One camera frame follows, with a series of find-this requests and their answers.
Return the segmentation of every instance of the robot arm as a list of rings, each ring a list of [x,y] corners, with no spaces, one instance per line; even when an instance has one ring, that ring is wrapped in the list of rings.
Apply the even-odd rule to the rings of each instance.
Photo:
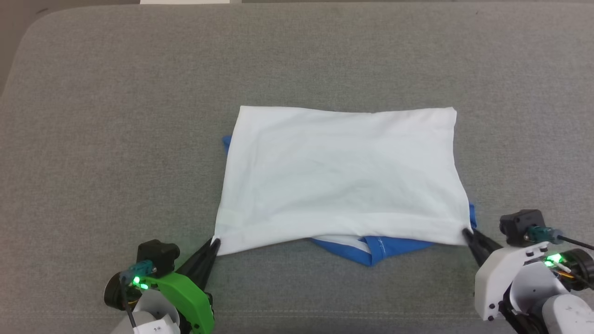
[[[570,291],[591,287],[594,260],[581,249],[545,257],[549,242],[531,239],[535,226],[546,228],[538,210],[502,216],[501,231],[512,246],[505,248],[479,231],[463,231],[480,266],[477,313],[489,321],[503,316],[519,334],[593,332],[592,309]]]
[[[209,334],[213,299],[204,288],[219,246],[218,239],[208,240],[174,272],[175,244],[140,244],[137,263],[115,274],[105,288],[105,304],[128,313],[112,334]]]

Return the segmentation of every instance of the green led light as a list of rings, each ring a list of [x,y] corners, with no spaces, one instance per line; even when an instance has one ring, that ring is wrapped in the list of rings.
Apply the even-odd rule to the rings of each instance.
[[[553,262],[561,262],[563,257],[561,256],[561,254],[553,254],[553,255],[547,256],[546,259],[549,261],[553,261]]]

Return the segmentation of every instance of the gray fabric surface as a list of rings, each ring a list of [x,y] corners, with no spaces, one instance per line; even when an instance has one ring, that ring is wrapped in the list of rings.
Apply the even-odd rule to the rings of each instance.
[[[240,105],[453,106],[480,228],[540,208],[594,240],[594,7],[295,4],[82,8],[26,33],[0,101],[2,332],[109,333],[136,246],[213,233]],[[558,247],[564,250],[569,246]],[[510,333],[476,264],[437,245],[367,268],[308,241],[221,257],[218,333]],[[593,294],[582,294],[594,303]]]

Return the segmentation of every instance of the orange wire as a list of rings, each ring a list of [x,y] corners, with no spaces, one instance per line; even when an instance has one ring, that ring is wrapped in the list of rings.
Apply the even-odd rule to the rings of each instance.
[[[568,273],[564,273],[564,272],[557,272],[557,273],[558,273],[559,275],[561,275],[561,276],[565,276],[565,277],[567,277],[567,278],[575,278],[575,277],[573,277],[573,276],[569,275]]]

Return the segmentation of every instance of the gray couch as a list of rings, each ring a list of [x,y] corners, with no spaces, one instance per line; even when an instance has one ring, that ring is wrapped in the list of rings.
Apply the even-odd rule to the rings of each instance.
[[[94,7],[26,33],[0,102],[0,332],[109,333],[108,279],[152,238],[213,234],[240,105],[453,106],[479,227],[538,208],[594,240],[594,6]],[[571,248],[568,245],[558,250]],[[216,333],[511,333],[476,263],[435,245],[368,268],[301,240],[221,257]],[[593,293],[582,296],[594,304]]]

